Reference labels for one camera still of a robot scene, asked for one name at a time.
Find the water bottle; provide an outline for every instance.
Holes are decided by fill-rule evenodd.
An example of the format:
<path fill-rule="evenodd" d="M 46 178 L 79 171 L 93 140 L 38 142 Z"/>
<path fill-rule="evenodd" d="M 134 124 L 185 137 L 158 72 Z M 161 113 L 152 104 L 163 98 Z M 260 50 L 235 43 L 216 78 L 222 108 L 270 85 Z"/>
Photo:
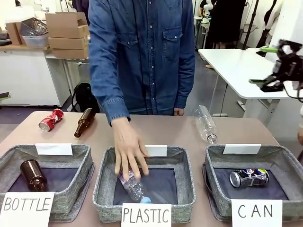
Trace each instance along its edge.
<path fill-rule="evenodd" d="M 200 105 L 195 111 L 195 121 L 200 136 L 203 140 L 210 144 L 217 142 L 217 126 L 213 121 L 207 108 Z"/>
<path fill-rule="evenodd" d="M 121 171 L 118 178 L 132 200 L 139 203 L 151 203 L 151 199 L 145 196 L 143 184 L 136 180 L 133 171 L 130 169 L 128 170 L 128 176 L 129 180 L 126 181 L 123 177 L 123 171 Z"/>

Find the black backpack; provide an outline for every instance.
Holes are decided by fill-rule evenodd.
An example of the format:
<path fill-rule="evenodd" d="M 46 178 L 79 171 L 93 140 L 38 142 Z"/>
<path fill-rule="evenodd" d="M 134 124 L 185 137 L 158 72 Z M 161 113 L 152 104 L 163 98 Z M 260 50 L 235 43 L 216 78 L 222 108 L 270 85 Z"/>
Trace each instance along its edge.
<path fill-rule="evenodd" d="M 74 112 L 79 112 L 76 109 L 73 101 L 76 97 L 76 105 L 79 106 L 80 112 L 84 112 L 87 108 L 92 108 L 95 113 L 100 112 L 100 108 L 96 98 L 93 96 L 89 83 L 80 83 L 75 87 L 74 94 L 71 98 L 72 110 Z"/>

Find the label card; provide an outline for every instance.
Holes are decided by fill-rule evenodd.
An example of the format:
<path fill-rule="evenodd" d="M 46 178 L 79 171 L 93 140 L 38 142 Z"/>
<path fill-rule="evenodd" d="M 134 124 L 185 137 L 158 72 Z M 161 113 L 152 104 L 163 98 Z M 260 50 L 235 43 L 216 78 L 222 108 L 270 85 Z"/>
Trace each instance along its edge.
<path fill-rule="evenodd" d="M 1 227 L 48 227 L 54 192 L 8 192 L 0 214 Z"/>
<path fill-rule="evenodd" d="M 146 145 L 150 157 L 166 157 L 167 145 Z"/>
<path fill-rule="evenodd" d="M 232 227 L 282 227 L 282 200 L 232 200 Z"/>
<path fill-rule="evenodd" d="M 171 204 L 123 203 L 121 227 L 171 227 Z"/>
<path fill-rule="evenodd" d="M 244 155 L 256 155 L 260 150 L 261 144 L 243 143 L 243 144 L 226 144 L 223 154 L 244 154 Z"/>
<path fill-rule="evenodd" d="M 39 155 L 69 155 L 72 156 L 71 143 L 36 143 Z"/>

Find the blue bottle cap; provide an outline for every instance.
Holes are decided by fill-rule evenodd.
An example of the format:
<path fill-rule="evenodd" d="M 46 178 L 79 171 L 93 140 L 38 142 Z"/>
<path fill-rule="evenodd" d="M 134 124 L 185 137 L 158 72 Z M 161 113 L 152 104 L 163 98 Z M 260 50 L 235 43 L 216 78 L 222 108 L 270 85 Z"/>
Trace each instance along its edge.
<path fill-rule="evenodd" d="M 152 203 L 152 201 L 149 197 L 143 197 L 140 203 Z"/>

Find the blue denim shirt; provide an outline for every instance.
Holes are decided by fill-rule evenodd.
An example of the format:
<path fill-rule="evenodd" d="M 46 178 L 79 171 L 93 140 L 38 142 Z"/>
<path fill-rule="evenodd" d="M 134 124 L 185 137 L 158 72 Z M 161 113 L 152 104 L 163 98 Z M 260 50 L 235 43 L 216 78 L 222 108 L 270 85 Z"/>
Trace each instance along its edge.
<path fill-rule="evenodd" d="M 109 122 L 185 107 L 195 71 L 191 0 L 90 0 L 89 20 L 91 88 Z"/>

